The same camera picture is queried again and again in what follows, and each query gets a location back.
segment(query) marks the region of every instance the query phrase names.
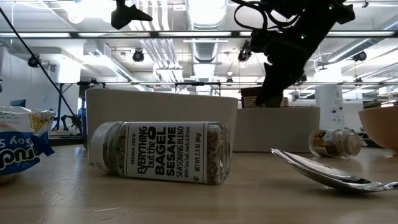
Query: white plastic cap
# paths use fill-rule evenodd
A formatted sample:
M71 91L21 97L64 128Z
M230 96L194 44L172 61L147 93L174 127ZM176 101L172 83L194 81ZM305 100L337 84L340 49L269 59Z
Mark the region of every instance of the white plastic cap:
M105 165L105 161L103 158L103 143L105 141L106 133L111 129L113 125L117 122L110 121L101 124L94 132L93 137L91 138L91 147L90 147L90 160L97 168L109 172L109 169Z

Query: table surface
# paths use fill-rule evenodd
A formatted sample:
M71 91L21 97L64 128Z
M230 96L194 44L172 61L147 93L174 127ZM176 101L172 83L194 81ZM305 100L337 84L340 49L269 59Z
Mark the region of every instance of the table surface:
M345 195L272 154L234 154L219 186L123 179L87 162L80 146L0 185L0 223L397 223L398 192ZM315 158L365 179L398 180L398 157L363 149L353 160Z

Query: cable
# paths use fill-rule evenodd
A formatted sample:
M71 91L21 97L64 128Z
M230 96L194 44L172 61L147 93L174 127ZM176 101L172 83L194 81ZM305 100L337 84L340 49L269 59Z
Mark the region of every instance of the cable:
M22 39L22 37L19 35L18 31L15 29L15 27L11 24L11 21L8 19L6 13L4 13L2 7L0 7L0 13L2 14L2 16L4 17L4 19L6 20L6 22L8 23L8 25L10 26L10 28L12 29L12 31L15 33L15 35L17 35L18 39L20 40L20 42L24 45L24 47L26 48L27 51L29 51L30 55L32 56L32 58L34 58L36 61L39 62L39 66L42 69L42 71L44 72L44 75L48 78L48 80L50 81L50 83L54 86L54 88L57 90L57 92L59 93L59 95L61 96L63 102L66 104L68 110L71 112L72 116L74 117L74 119L77 120L77 116L75 115L75 113L73 112L73 110L70 108L67 100L65 99L65 97L62 95L62 92L58 89L58 87L56 86L56 84L54 83L54 81L50 78L50 75L47 73L47 71L45 70L45 68L43 67L43 65L40 63L40 61L38 60L38 58L36 57L35 54L33 54L33 51L28 47L28 45L25 43L24 39ZM81 128L81 124L79 122L77 122L80 133L83 134L82 128Z
M244 6L249 7L249 8L251 8L251 9L255 9L255 10L257 10L258 12L260 12L260 13L261 13L261 16L262 16L262 19L263 19L262 29L267 29L267 26L268 26L268 17L267 17L267 15L266 15L266 13L265 13L260 7L254 5L252 2L245 2L245 1L243 1L242 4L239 5L239 6L235 9L235 12L234 12L234 20L235 20L235 22L237 23L237 25L239 25L239 26L241 26L241 27L243 27L243 28L246 28L246 29L261 30L260 28L255 28L255 27L251 27L251 26L244 25L244 24L242 24L242 23L240 23L240 22L238 21L238 19L236 18L236 13L237 13L242 7L244 7Z
M265 6L265 7L272 7L271 4L266 3L266 2L261 2L261 1L242 1L242 0L234 0L233 2L238 3L239 6L235 9L234 12L234 20L237 23L237 25L245 28L245 29L251 29L251 30L268 30L268 29L275 29L278 28L280 31L283 31L285 28L284 27L288 27L293 25L301 16L301 14L297 14L291 21L288 22L282 22L282 21L278 21L277 19L275 19L275 17L271 14L272 12L272 8L270 8L269 10L264 10L262 7L260 6ZM242 23L240 23L238 21L238 19L236 18L236 13L242 8L242 7L249 7L251 9L257 10L258 12L261 13L261 16L263 18L263 24L262 24L262 29L260 28L255 28L255 27L251 27L251 26L247 26L244 25ZM268 18L271 20L271 22L273 22L276 26L272 26L272 27L268 27Z

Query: snack bag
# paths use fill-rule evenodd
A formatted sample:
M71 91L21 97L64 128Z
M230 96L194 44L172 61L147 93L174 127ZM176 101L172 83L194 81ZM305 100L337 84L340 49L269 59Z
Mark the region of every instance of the snack bag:
M0 184L54 153L49 144L53 111L0 106Z

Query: metal spoon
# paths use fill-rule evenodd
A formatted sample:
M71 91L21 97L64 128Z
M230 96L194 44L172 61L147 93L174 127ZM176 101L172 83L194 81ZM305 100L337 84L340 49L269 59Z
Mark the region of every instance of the metal spoon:
M271 151L304 176L336 190L371 193L398 189L398 182L390 184L372 182L298 155L278 149L271 149Z

